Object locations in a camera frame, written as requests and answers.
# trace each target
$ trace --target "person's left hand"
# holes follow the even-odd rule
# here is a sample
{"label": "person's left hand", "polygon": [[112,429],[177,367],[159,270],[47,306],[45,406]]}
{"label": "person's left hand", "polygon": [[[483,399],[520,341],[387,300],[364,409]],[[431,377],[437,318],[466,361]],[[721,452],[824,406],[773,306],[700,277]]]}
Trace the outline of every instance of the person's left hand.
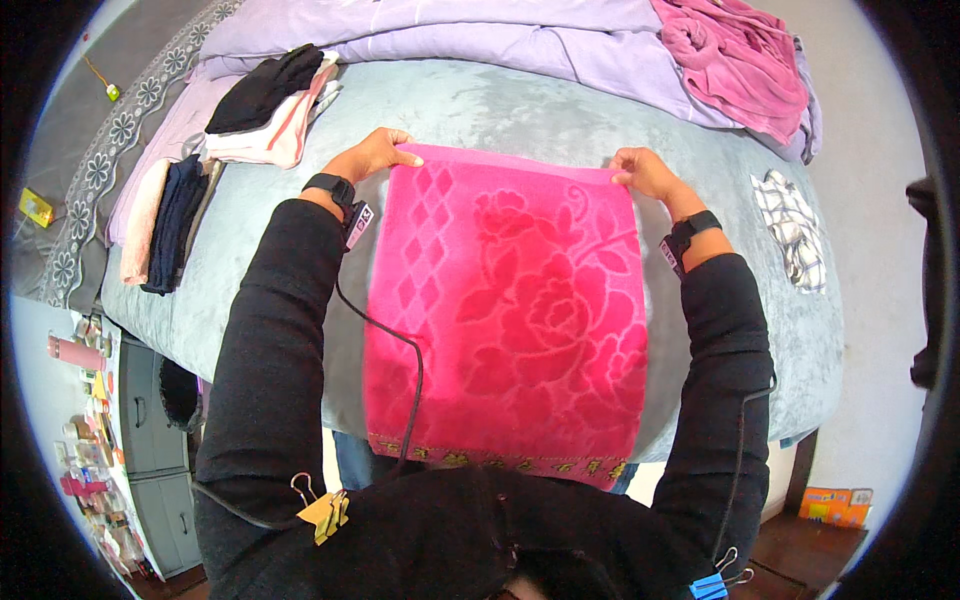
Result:
{"label": "person's left hand", "polygon": [[395,164],[422,166],[422,158],[396,148],[396,144],[407,143],[416,143],[410,133],[379,127],[356,146],[336,155],[321,173],[338,175],[355,185],[380,169]]}

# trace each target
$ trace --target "black sweater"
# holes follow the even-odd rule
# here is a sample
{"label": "black sweater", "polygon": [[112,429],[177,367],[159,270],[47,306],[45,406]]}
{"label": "black sweater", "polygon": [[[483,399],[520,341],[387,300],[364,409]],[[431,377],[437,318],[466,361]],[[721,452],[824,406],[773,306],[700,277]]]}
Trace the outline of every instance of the black sweater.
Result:
{"label": "black sweater", "polygon": [[[197,479],[264,520],[302,508],[290,489],[299,471],[325,492],[323,325],[343,257],[339,227],[314,204],[278,206],[230,309]],[[257,528],[196,493],[211,598],[484,598],[518,569],[554,597],[689,597],[719,559],[741,406],[742,466],[719,555],[737,546],[747,557],[756,538],[768,402],[743,398],[767,388],[773,362],[741,256],[693,269],[681,295],[693,358],[651,508],[502,469],[430,470],[351,492],[349,523],[318,547],[313,525]]]}

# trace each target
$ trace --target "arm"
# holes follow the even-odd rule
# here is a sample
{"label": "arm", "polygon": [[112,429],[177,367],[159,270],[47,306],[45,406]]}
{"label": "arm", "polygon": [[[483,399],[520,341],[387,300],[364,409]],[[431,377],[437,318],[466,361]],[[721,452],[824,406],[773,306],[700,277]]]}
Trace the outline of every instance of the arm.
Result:
{"label": "arm", "polygon": [[[377,130],[324,171],[353,183],[386,166],[411,164],[415,156],[394,148],[408,140],[403,132]],[[259,519],[286,521],[303,508],[290,489],[299,471],[311,473],[317,496],[325,493],[323,326],[343,257],[342,218],[330,195],[316,188],[280,204],[230,308],[197,480]],[[211,581],[279,535],[203,494],[196,499],[198,540]]]}
{"label": "arm", "polygon": [[[696,193],[647,149],[622,149],[613,176],[664,202],[674,222],[705,210]],[[723,231],[693,236],[683,256],[681,285],[690,336],[690,372],[684,384],[680,418],[670,458],[653,509],[673,529],[715,563],[736,546],[744,565],[756,539],[766,500],[768,397],[743,403],[765,390],[773,374],[756,281],[746,261],[733,253]],[[739,420],[743,409],[743,454],[736,475]],[[734,476],[736,494],[720,538]]]}

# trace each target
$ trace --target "pink bottle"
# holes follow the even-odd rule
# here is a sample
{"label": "pink bottle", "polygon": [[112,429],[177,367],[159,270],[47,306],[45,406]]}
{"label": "pink bottle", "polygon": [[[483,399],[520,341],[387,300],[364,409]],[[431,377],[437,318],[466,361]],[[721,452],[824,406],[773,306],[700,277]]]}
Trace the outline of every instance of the pink bottle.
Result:
{"label": "pink bottle", "polygon": [[96,348],[63,340],[55,335],[47,336],[47,354],[84,369],[102,371],[107,368],[107,359]]}

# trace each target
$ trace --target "lavender blanket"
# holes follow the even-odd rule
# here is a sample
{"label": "lavender blanket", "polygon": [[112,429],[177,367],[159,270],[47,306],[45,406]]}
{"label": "lavender blanket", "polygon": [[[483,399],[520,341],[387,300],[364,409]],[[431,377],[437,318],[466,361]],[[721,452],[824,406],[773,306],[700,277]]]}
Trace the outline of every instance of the lavender blanket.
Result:
{"label": "lavender blanket", "polygon": [[[499,64],[637,100],[704,127],[742,129],[686,93],[682,69],[658,39],[661,27],[649,0],[248,0],[206,38],[200,73],[209,79],[242,75],[312,42],[336,50],[343,62]],[[808,84],[809,74],[802,75]],[[819,119],[813,121],[806,110],[788,146],[769,136],[758,139],[788,160],[808,162],[819,147]]]}

